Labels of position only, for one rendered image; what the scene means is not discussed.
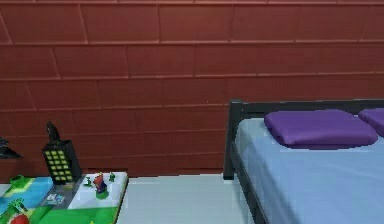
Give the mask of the black toy aircraft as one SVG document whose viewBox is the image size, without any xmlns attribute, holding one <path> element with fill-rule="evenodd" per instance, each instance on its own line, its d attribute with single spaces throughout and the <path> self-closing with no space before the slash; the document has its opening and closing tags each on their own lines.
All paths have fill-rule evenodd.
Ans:
<svg viewBox="0 0 384 224">
<path fill-rule="evenodd" d="M 21 155 L 8 147 L 9 141 L 0 137 L 0 159 L 18 159 Z"/>
</svg>

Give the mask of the red toy ball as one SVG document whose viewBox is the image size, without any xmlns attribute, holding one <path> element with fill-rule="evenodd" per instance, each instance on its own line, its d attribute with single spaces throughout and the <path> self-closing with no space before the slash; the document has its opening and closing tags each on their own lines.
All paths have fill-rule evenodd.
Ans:
<svg viewBox="0 0 384 224">
<path fill-rule="evenodd" d="M 29 219 L 24 214 L 19 214 L 10 220 L 9 224 L 29 224 Z"/>
</svg>

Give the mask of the black framed blue bed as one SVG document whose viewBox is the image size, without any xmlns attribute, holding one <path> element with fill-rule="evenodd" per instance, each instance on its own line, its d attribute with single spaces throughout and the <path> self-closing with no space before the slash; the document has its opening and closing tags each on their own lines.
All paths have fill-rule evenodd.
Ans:
<svg viewBox="0 0 384 224">
<path fill-rule="evenodd" d="M 384 108 L 384 99 L 231 101 L 223 177 L 239 180 L 254 223 L 384 224 L 384 138 L 377 132 L 367 146 L 290 148 L 264 124 L 277 111 L 338 109 L 358 117 L 374 108 Z"/>
</svg>

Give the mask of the purple pillow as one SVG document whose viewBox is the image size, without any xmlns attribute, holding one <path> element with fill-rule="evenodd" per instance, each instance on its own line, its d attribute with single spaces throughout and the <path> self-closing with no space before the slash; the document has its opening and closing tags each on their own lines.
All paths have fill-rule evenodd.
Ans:
<svg viewBox="0 0 384 224">
<path fill-rule="evenodd" d="M 264 124 L 278 143 L 290 148 L 352 148 L 378 140 L 370 125 L 338 109 L 271 112 Z"/>
<path fill-rule="evenodd" d="M 384 108 L 364 109 L 358 113 L 358 117 L 384 138 Z"/>
</svg>

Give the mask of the colourful toy play table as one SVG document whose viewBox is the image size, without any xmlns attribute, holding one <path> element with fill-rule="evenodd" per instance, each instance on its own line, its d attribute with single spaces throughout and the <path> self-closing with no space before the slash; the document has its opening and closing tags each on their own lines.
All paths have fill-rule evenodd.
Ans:
<svg viewBox="0 0 384 224">
<path fill-rule="evenodd" d="M 99 173 L 86 174 L 72 186 L 54 186 L 50 177 L 27 178 L 23 188 L 11 185 L 0 190 L 0 224 L 24 214 L 29 224 L 117 224 L 128 185 L 126 172 L 104 173 L 109 195 L 96 198 L 96 187 L 86 187 L 86 177 L 93 181 Z"/>
</svg>

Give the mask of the black toy tower building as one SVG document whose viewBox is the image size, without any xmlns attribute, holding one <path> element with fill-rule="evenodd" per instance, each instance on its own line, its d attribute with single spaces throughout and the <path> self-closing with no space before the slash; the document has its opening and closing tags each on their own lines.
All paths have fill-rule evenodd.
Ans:
<svg viewBox="0 0 384 224">
<path fill-rule="evenodd" d="M 76 183 L 82 176 L 75 149 L 71 140 L 62 140 L 56 126 L 46 125 L 49 141 L 42 149 L 49 174 L 55 185 Z"/>
</svg>

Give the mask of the red toy figure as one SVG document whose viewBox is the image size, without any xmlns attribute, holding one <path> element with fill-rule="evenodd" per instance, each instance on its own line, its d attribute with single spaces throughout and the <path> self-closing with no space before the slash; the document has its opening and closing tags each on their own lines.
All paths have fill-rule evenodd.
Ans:
<svg viewBox="0 0 384 224">
<path fill-rule="evenodd" d="M 109 195 L 109 192 L 107 190 L 107 184 L 104 182 L 102 173 L 99 173 L 95 176 L 93 184 L 96 187 L 96 198 L 100 200 L 106 199 Z"/>
</svg>

